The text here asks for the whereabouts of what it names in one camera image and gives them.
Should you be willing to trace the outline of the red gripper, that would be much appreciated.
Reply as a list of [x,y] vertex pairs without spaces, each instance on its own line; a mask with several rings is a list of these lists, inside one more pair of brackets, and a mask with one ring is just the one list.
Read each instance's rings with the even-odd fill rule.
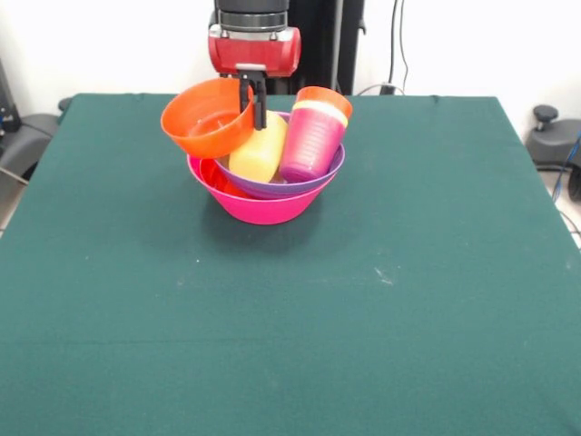
[[240,111],[243,113],[249,105],[252,87],[254,127],[264,129],[267,126],[265,75],[289,77],[296,71],[301,52],[300,30],[287,27],[279,32],[245,33],[211,26],[208,48],[212,66],[219,74],[259,71],[251,75],[251,80],[246,74],[240,75]]

